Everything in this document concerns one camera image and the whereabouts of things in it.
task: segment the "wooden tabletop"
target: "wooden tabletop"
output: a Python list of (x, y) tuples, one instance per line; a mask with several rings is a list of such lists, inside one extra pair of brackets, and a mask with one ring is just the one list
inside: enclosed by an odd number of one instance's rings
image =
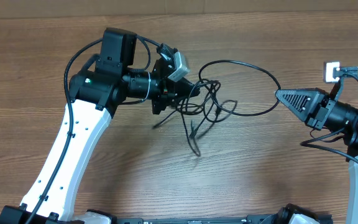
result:
[[(48, 156), (63, 118), (67, 62), (106, 27), (178, 48), (187, 56), (191, 81), (205, 63), (234, 59), (269, 70), (283, 88), (329, 91), (324, 61), (358, 66), (358, 11), (0, 20), (0, 212), (19, 205)], [(81, 55), (70, 75), (99, 50)], [(139, 44), (135, 66), (146, 59)], [(274, 82), (250, 68), (215, 65), (204, 77), (221, 81), (220, 100), (239, 100), (237, 112), (262, 111), (275, 102)], [(358, 85), (349, 80), (345, 86), (341, 101), (358, 106)], [(179, 115), (151, 128), (169, 112), (152, 115), (150, 102), (119, 107), (84, 174), (76, 213), (93, 208), (119, 217), (244, 217), (294, 203), (344, 223), (348, 164), (301, 147), (310, 128), (283, 105), (215, 125), (198, 143), (200, 158), (186, 143)], [(188, 124), (191, 119), (201, 117)], [(342, 142), (330, 146), (346, 150)]]

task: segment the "tangled cable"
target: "tangled cable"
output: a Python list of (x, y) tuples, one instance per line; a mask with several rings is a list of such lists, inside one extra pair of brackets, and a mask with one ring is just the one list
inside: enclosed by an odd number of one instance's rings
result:
[[(234, 112), (237, 108), (237, 104), (238, 101), (237, 100), (226, 100), (223, 101), (222, 103), (220, 103), (217, 99), (217, 93), (221, 88), (221, 83), (218, 80), (208, 80), (206, 78), (202, 78), (201, 74), (203, 72), (203, 70), (210, 66), (210, 65), (214, 65), (217, 63), (233, 63), (233, 64), (238, 64), (238, 65), (242, 65), (242, 66), (246, 66), (246, 67), (250, 67), (253, 69), (256, 69), (258, 71), (264, 72), (266, 73), (276, 84), (277, 89), (281, 90), (281, 86), (279, 84), (279, 82), (277, 81), (277, 79), (267, 70), (257, 67), (255, 65), (251, 65), (249, 63), (245, 63), (245, 62), (240, 62), (240, 61), (236, 61), (236, 60), (216, 60), (210, 63), (205, 64), (204, 66), (202, 66), (198, 72), (198, 78), (199, 80), (195, 83), (193, 89), (190, 91), (190, 94), (188, 95), (187, 98), (182, 98), (182, 99), (177, 99), (174, 102), (174, 111), (172, 111), (166, 118), (164, 118), (162, 121), (160, 121), (159, 123), (157, 123), (156, 125), (153, 126), (153, 128), (157, 128), (159, 126), (161, 126), (164, 122), (166, 122), (166, 120), (171, 117), (175, 112), (179, 112), (180, 116), (181, 116), (181, 120), (183, 122), (183, 127), (185, 129), (185, 134), (186, 134), (186, 139), (187, 139), (187, 143), (190, 146), (190, 149), (194, 152), (194, 154), (196, 156), (201, 156), (201, 151), (198, 147), (197, 141), (201, 139), (203, 136), (205, 136), (205, 134), (216, 124), (219, 122), (222, 122), (226, 119), (228, 119), (228, 117), (230, 117), (230, 115), (236, 115), (236, 116), (258, 116), (258, 115), (263, 115), (265, 113), (268, 113), (270, 111), (272, 111), (278, 104), (279, 101), (277, 100), (276, 103), (270, 107), (269, 109), (262, 111), (262, 112), (258, 112), (258, 113), (252, 113), (252, 114), (245, 114), (245, 113), (236, 113)], [(207, 90), (207, 94), (204, 97), (203, 102), (200, 105), (197, 105), (195, 103), (190, 103), (190, 96), (193, 94), (194, 91), (199, 90), (201, 88), (205, 88)], [(228, 103), (232, 103), (232, 107), (231, 109), (227, 109), (226, 107), (224, 107), (225, 104)], [(211, 119), (209, 117), (210, 113), (212, 112), (212, 109), (215, 108), (215, 114), (214, 114), (214, 118)], [(227, 113), (224, 117), (220, 118), (219, 116), (221, 115), (222, 112)], [(201, 120), (201, 122), (198, 125), (195, 125), (193, 121), (191, 121), (190, 124), (190, 128), (191, 128), (191, 133), (189, 134), (188, 131), (188, 127), (186, 125), (186, 119), (185, 119), (185, 115), (198, 115), (198, 114), (203, 114), (203, 119)], [(200, 129), (201, 125), (205, 122), (208, 121), (211, 124), (209, 125), (208, 128), (206, 128), (201, 134), (197, 135), (198, 130)]]

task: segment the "wooden table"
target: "wooden table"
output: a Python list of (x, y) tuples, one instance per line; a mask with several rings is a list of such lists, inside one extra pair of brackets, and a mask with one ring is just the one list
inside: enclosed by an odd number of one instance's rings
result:
[[(106, 27), (180, 49), (193, 69), (191, 81), (202, 65), (225, 58), (271, 71), (283, 88), (329, 91), (324, 61), (358, 66), (358, 11), (0, 20), (0, 212), (20, 203), (49, 153), (63, 116), (67, 62)], [(99, 46), (80, 56), (71, 75), (96, 52)], [(146, 58), (139, 44), (135, 66)], [(238, 112), (262, 111), (275, 101), (276, 86), (258, 71), (217, 65), (204, 76), (222, 82), (219, 99), (239, 100)], [(358, 106), (354, 81), (346, 81), (341, 100)], [(283, 105), (219, 123), (199, 142), (200, 158), (189, 150), (178, 115), (151, 129), (169, 112), (152, 115), (150, 102), (118, 109), (84, 174), (76, 213), (94, 208), (119, 217), (243, 217), (294, 203), (344, 223), (347, 163), (300, 147), (310, 128)], [(346, 149), (341, 142), (331, 146)]]

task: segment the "wood grain surface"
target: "wood grain surface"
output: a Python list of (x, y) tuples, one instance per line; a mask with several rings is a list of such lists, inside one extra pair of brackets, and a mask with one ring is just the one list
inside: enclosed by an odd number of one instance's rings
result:
[[(0, 20), (0, 212), (20, 203), (56, 138), (67, 62), (106, 27), (178, 48), (192, 68), (191, 81), (205, 63), (234, 59), (269, 70), (283, 88), (329, 91), (324, 61), (358, 66), (358, 11)], [(81, 55), (70, 75), (96, 52), (99, 46)], [(139, 44), (135, 66), (146, 59)], [(222, 82), (220, 100), (239, 100), (237, 112), (262, 111), (275, 102), (273, 81), (255, 70), (215, 65), (204, 76)], [(341, 100), (358, 106), (357, 84), (345, 85)], [(84, 174), (76, 213), (93, 208), (119, 217), (243, 217), (295, 203), (344, 223), (347, 163), (300, 147), (310, 129), (283, 105), (215, 125), (199, 142), (200, 158), (189, 150), (178, 115), (151, 129), (169, 112), (152, 115), (150, 102), (118, 109)], [(331, 146), (346, 149), (341, 142)]]

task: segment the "wall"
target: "wall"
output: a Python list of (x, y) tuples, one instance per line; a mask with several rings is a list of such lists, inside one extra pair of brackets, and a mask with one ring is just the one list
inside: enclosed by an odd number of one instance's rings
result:
[(358, 0), (0, 0), (0, 19), (338, 10), (358, 10)]

